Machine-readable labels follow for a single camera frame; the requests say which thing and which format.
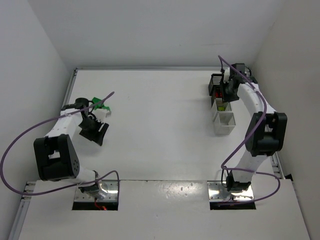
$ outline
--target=rectangular opening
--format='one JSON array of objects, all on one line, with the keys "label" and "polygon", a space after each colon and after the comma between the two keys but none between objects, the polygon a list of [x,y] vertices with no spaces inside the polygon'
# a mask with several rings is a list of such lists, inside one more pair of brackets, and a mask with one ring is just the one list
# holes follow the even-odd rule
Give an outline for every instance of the rectangular opening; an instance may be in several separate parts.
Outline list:
[{"label": "rectangular opening", "polygon": [[218,202],[210,202],[210,210],[256,210],[254,202],[238,205],[219,205]]},{"label": "rectangular opening", "polygon": [[72,210],[103,211],[103,207],[105,207],[106,211],[118,211],[117,202],[97,202],[96,205],[94,202],[74,202]]}]

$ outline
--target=small bin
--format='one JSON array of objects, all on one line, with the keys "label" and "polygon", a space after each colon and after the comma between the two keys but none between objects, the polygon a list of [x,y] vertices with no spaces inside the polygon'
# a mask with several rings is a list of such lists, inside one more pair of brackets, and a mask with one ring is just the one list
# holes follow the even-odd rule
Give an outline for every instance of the small bin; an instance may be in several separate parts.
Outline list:
[{"label": "small bin", "polygon": [[223,102],[222,98],[216,98],[213,102],[212,108],[212,120],[214,121],[218,115],[218,112],[231,112],[230,102]]},{"label": "small bin", "polygon": [[234,113],[218,111],[213,126],[216,135],[229,135],[236,126]]}]

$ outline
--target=white wall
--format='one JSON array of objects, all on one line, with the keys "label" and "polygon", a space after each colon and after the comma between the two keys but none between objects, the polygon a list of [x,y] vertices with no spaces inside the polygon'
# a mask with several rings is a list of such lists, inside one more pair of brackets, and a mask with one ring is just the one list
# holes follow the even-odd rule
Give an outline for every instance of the white wall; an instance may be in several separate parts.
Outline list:
[{"label": "white wall", "polygon": [[28,0],[75,67],[252,64],[285,0]]},{"label": "white wall", "polygon": [[[27,127],[59,113],[71,76],[27,0],[0,1],[0,154]],[[33,141],[50,125],[17,142],[4,165],[7,180],[23,190],[38,179]],[[9,236],[20,196],[0,181],[0,240]]]},{"label": "white wall", "polygon": [[319,10],[319,0],[288,0],[253,68],[268,101],[288,116],[280,155],[312,239],[320,239]]}]

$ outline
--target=metal base plate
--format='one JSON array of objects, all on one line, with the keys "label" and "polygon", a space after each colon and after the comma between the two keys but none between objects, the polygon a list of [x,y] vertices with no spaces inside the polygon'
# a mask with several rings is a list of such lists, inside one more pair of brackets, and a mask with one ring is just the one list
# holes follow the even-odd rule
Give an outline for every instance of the metal base plate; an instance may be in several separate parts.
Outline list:
[{"label": "metal base plate", "polygon": [[252,186],[250,185],[248,190],[241,192],[227,191],[220,181],[208,181],[208,192],[210,203],[219,202],[245,202],[254,199],[254,193],[252,191]]},{"label": "metal base plate", "polygon": [[[98,199],[97,203],[117,203],[118,202],[118,182],[116,180],[102,180],[107,185],[107,195],[104,199]],[[95,199],[86,193],[82,193],[79,188],[75,190],[75,203],[94,203]]]}]

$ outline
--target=cable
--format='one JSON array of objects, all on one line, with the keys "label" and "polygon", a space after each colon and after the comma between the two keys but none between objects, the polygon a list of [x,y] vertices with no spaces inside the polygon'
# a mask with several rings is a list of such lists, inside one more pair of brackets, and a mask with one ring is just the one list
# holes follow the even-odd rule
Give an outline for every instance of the cable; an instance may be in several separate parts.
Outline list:
[{"label": "cable", "polygon": [[100,206],[97,204],[97,199],[96,199],[96,198],[94,199],[94,206],[95,206],[97,209],[102,210],[102,209],[100,208]]},{"label": "cable", "polygon": [[221,185],[222,185],[222,187],[227,188],[227,186],[225,186],[225,185],[223,184],[224,172],[225,172],[225,169],[222,169],[222,173],[221,173]]},{"label": "cable", "polygon": [[247,66],[244,66],[244,67],[249,70],[250,77],[251,77],[251,76],[252,76],[252,71],[251,71],[251,69],[250,69],[249,67],[247,67]]},{"label": "cable", "polygon": [[97,204],[97,199],[95,198],[94,199],[94,206],[97,208],[97,209],[100,209],[100,210],[107,210],[107,208],[105,206],[99,206]]},{"label": "cable", "polygon": [[[239,144],[239,146],[237,146],[235,148],[235,150],[223,161],[223,163],[221,164],[221,168],[224,170],[235,170],[235,171],[243,171],[243,172],[248,172],[248,173],[254,173],[255,171],[250,170],[250,169],[244,169],[244,168],[239,168],[239,167],[226,167],[225,165],[227,164],[227,162],[229,162],[229,160],[242,148],[242,146],[251,138],[251,136],[255,133],[255,131],[257,130],[257,128],[259,127],[259,125],[261,124],[261,122],[264,120],[266,114],[267,114],[267,102],[264,98],[264,96],[262,96],[262,94],[259,92],[258,89],[255,88],[255,86],[250,82],[250,80],[244,76],[240,71],[238,71],[237,69],[235,69],[230,63],[228,63],[226,60],[224,60],[220,55],[218,55],[218,58],[220,59],[221,62],[221,69],[223,69],[223,62],[228,65],[228,67],[230,67],[233,71],[235,71],[237,74],[239,74],[248,84],[249,86],[256,91],[256,94],[261,98],[262,102],[263,102],[263,113],[261,115],[261,117],[259,118],[258,122],[256,123],[256,125],[253,127],[253,129],[249,132],[249,134],[244,138],[244,140]],[[257,201],[261,201],[264,199],[267,199],[271,196],[273,196],[274,194],[276,194],[279,189],[280,189],[280,178],[278,178],[276,175],[274,174],[270,174],[270,173],[266,173],[266,172],[259,172],[257,171],[256,174],[259,175],[268,175],[271,177],[274,177],[277,181],[278,181],[278,186],[276,188],[276,190],[274,192],[272,192],[271,194],[255,199],[255,200],[251,200],[251,201],[246,201],[246,202],[230,202],[230,203],[222,203],[221,205],[235,205],[235,204],[246,204],[246,203],[255,203]]]},{"label": "cable", "polygon": [[[8,182],[7,180],[5,179],[5,175],[4,175],[4,163],[5,163],[5,159],[6,159],[6,156],[9,152],[9,150],[13,147],[13,145],[22,137],[24,136],[26,133],[30,132],[31,130],[43,125],[43,124],[46,124],[46,123],[49,123],[51,121],[55,121],[55,120],[58,120],[58,119],[62,119],[62,118],[65,118],[66,116],[69,116],[69,115],[73,115],[73,114],[77,114],[77,113],[80,113],[80,112],[84,112],[92,107],[95,107],[99,104],[102,104],[104,103],[108,98],[110,98],[115,92],[111,92],[108,96],[106,96],[104,99],[102,99],[101,101],[97,102],[96,104],[93,104],[91,106],[88,106],[88,107],[85,107],[85,108],[82,108],[80,110],[76,110],[76,111],[73,111],[71,113],[69,113],[68,115],[60,115],[60,116],[55,116],[55,117],[52,117],[50,119],[47,119],[47,120],[44,120],[42,122],[39,122],[37,123],[36,125],[32,126],[32,127],[29,127],[27,130],[23,131],[22,133],[20,133],[20,135],[18,135],[10,144],[9,146],[7,147],[7,149],[4,151],[4,154],[2,155],[2,158],[1,158],[1,161],[0,161],[0,177],[1,177],[1,180],[3,181],[4,185],[10,189],[12,192],[16,193],[16,194],[19,194],[19,195],[25,195],[25,196],[39,196],[39,195],[44,195],[44,194],[49,194],[49,193],[53,193],[53,192],[56,192],[56,191],[60,191],[60,190],[63,190],[63,189],[67,189],[67,188],[71,188],[71,187],[74,187],[74,186],[77,186],[78,184],[77,183],[74,183],[74,184],[71,184],[71,185],[67,185],[67,186],[62,186],[62,187],[58,187],[58,188],[55,188],[55,189],[52,189],[52,190],[48,190],[48,191],[43,191],[43,192],[36,192],[36,193],[30,193],[30,192],[23,192],[23,191],[19,191],[15,188],[13,188]],[[103,175],[102,177],[96,179],[96,180],[93,180],[93,181],[88,181],[88,182],[82,182],[81,184],[93,184],[93,183],[96,183],[102,179],[104,179],[105,177],[107,177],[108,175],[112,174],[112,173],[115,173],[116,176],[117,176],[117,181],[118,181],[118,195],[117,195],[117,201],[119,202],[119,189],[120,189],[120,179],[119,179],[119,174],[116,170],[112,170],[110,172],[108,172],[107,174]]]},{"label": "cable", "polygon": [[92,113],[93,111],[95,110],[95,108],[93,107],[92,109],[91,109],[91,111],[89,111],[89,113]]}]

